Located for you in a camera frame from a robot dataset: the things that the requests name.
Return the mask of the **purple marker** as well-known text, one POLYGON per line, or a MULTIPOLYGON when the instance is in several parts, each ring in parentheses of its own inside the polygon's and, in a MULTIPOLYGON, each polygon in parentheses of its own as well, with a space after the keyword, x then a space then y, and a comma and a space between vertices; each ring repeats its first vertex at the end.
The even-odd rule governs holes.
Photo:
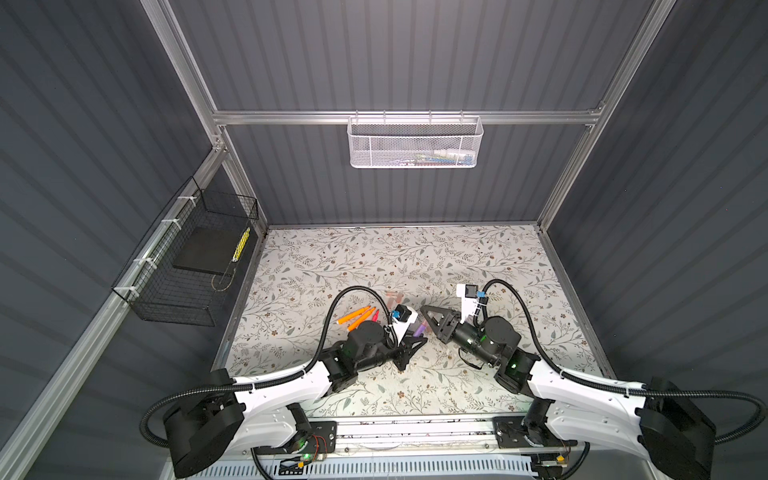
POLYGON ((424 332, 425 332, 425 330, 427 329, 427 327, 428 327, 428 323, 427 323, 426 321, 422 322, 422 323, 421 323, 421 324, 420 324, 420 325, 419 325, 419 326, 416 328, 415 332, 413 333, 413 336, 414 336, 414 337, 421 337, 421 336, 424 334, 424 332))

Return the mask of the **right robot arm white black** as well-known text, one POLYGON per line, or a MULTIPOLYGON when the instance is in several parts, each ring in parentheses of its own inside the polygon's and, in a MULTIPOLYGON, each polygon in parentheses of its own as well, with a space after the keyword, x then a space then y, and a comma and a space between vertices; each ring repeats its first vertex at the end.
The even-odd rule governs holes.
POLYGON ((478 327, 460 312, 420 310, 436 337, 495 368, 505 390, 532 398, 523 425, 534 444, 552 439, 610 447, 649 461, 672 479, 711 476, 715 427, 665 380, 651 387, 564 369, 520 348, 520 334, 494 316, 478 327))

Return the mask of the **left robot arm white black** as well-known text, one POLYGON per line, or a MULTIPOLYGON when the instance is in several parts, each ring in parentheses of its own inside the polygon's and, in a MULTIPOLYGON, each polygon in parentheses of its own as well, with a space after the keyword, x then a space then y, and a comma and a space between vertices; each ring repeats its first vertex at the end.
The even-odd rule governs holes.
POLYGON ((301 408, 354 384, 358 374, 388 362, 403 371, 427 342, 406 334, 388 347, 385 327, 366 321, 343 341, 322 350, 313 366, 282 379, 235 380, 221 369, 214 383, 172 402, 163 415, 174 474, 193 476, 238 447, 292 453, 311 435, 301 408))

